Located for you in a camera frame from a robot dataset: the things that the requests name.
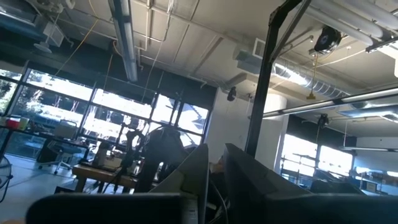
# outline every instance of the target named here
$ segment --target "column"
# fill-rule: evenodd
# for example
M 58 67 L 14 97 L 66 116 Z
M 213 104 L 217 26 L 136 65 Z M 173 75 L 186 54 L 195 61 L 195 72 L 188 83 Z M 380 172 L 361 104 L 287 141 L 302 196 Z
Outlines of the column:
M 277 94 L 268 94 L 264 112 L 285 109 L 287 99 Z M 280 172 L 279 164 L 282 157 L 283 142 L 286 134 L 289 116 L 278 116 L 262 120 L 256 159 L 274 170 Z

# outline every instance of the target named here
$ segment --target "black metal pole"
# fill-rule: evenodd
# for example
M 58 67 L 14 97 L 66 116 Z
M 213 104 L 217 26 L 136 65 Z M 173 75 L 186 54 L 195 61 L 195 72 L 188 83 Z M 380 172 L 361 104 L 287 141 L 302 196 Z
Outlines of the black metal pole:
M 287 14 L 294 9 L 301 0 L 287 0 L 279 6 L 269 18 L 266 47 L 262 57 L 259 81 L 257 83 L 256 96 L 254 97 L 253 109 L 249 124 L 248 140 L 246 141 L 245 151 L 252 157 L 256 156 L 257 142 L 259 140 L 262 114 L 267 99 L 269 80 L 271 78 L 272 64 L 274 58 L 272 53 L 277 45 L 279 28 L 285 21 Z

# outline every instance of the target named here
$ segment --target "white wall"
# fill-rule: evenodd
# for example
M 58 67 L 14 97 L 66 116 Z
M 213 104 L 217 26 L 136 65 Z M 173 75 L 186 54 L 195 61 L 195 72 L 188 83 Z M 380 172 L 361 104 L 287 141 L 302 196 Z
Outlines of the white wall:
M 363 137 L 357 138 L 358 147 L 398 149 L 398 138 Z M 375 170 L 398 172 L 398 152 L 375 152 L 357 150 L 354 166 Z
M 218 89 L 206 137 L 209 162 L 216 162 L 223 155 L 225 143 L 241 149 L 246 144 L 251 105 L 248 110 L 247 101 L 237 98 L 229 102 L 226 98 L 227 94 Z

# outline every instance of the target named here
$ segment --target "chair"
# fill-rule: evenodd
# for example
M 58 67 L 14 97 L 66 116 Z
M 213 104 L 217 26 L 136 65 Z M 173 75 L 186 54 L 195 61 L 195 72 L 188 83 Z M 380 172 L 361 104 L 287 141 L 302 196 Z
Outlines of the chair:
M 51 140 L 46 146 L 47 149 L 50 151 L 56 153 L 58 157 L 60 158 L 59 161 L 53 161 L 53 162 L 44 162 L 40 163 L 39 169 L 42 169 L 43 166 L 51 166 L 51 165 L 57 165 L 57 168 L 54 171 L 54 174 L 58 174 L 58 170 L 61 166 L 66 167 L 68 170 L 70 170 L 72 167 L 71 165 L 67 164 L 63 160 L 69 157 L 72 157 L 74 154 L 81 153 L 81 149 L 77 147 L 64 147 L 60 145 L 59 142 L 55 140 Z

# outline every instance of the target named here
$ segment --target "ceiling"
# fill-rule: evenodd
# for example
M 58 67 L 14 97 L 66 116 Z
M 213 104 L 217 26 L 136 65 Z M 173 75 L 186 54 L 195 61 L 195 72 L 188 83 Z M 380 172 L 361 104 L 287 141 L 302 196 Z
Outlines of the ceiling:
M 114 26 L 110 22 L 112 15 L 108 0 L 92 0 L 92 2 L 95 12 L 91 9 L 88 0 L 76 0 L 76 6 L 73 10 L 66 9 L 62 13 L 60 16 L 62 21 L 59 22 L 59 25 L 67 36 L 79 40 L 84 37 L 87 33 L 86 29 L 73 26 L 65 21 L 90 28 L 95 22 L 95 18 L 87 16 L 87 13 L 96 14 L 103 20 L 108 21 L 99 21 L 94 28 L 95 31 L 108 36 L 116 36 Z M 203 82 L 207 82 L 210 85 L 226 88 L 228 87 L 226 83 L 229 80 L 244 72 L 237 68 L 237 61 L 233 60 L 233 52 L 237 42 L 247 45 L 248 42 L 253 41 L 256 37 L 265 40 L 269 15 L 283 2 L 283 0 L 175 0 L 173 15 L 188 21 L 191 20 L 199 24 L 199 26 L 195 24 L 188 25 L 181 19 L 171 18 L 165 41 L 148 41 L 148 48 L 141 50 L 141 62 L 151 66 L 156 58 L 157 60 L 154 64 L 156 67 L 186 77 L 203 80 Z M 335 2 L 344 5 L 343 0 L 336 0 Z M 154 7 L 166 11 L 168 3 L 169 0 L 155 0 Z M 392 0 L 376 0 L 376 4 L 388 11 L 398 8 L 398 4 Z M 146 1 L 140 3 L 139 0 L 131 0 L 133 28 L 141 34 L 146 34 L 147 28 L 148 10 L 145 5 Z M 296 10 L 293 10 L 286 18 L 284 25 L 280 29 L 279 37 L 286 30 L 295 12 Z M 159 13 L 159 11 L 152 11 L 150 21 L 148 34 L 154 39 L 163 40 L 167 27 L 167 15 Z M 288 42 L 295 45 L 310 35 L 313 35 L 316 40 L 322 31 L 322 27 L 322 23 L 304 15 Z M 228 38 L 219 39 L 220 34 Z M 110 40 L 102 35 L 92 33 L 86 41 L 89 44 L 107 49 Z M 144 48 L 145 37 L 134 35 L 134 41 L 136 46 Z M 309 40 L 305 41 L 285 53 L 282 57 L 303 68 L 313 68 L 314 57 L 308 53 L 308 50 L 313 48 L 314 43 Z M 352 37 L 343 39 L 340 46 L 331 55 L 319 58 L 318 78 L 327 80 L 329 83 L 340 86 L 351 93 L 362 93 L 398 86 L 398 78 L 394 76 L 395 60 L 393 58 L 380 52 L 360 53 L 346 60 L 331 63 L 353 55 L 367 47 Z M 306 96 L 309 94 L 309 90 L 292 82 L 285 82 L 277 77 L 272 77 L 271 86 L 273 87 L 270 90 L 271 92 L 288 98 L 289 107 L 326 100 L 325 97 L 317 95 L 315 101 L 308 101 Z M 253 96 L 255 90 L 255 83 L 243 85 L 242 88 L 238 88 L 238 95 Z M 344 131 L 346 120 L 339 121 L 338 118 L 343 119 L 345 117 L 336 112 L 340 109 L 335 108 L 333 110 L 320 111 L 319 113 L 326 112 L 329 117 L 335 118 L 331 123 L 331 127 Z M 314 113 L 301 114 L 300 116 L 310 120 L 317 119 Z M 361 122 L 350 120 L 348 130 L 349 133 L 357 136 L 391 136 L 394 131 L 398 130 L 398 125 L 382 118 L 369 118 L 367 121 Z

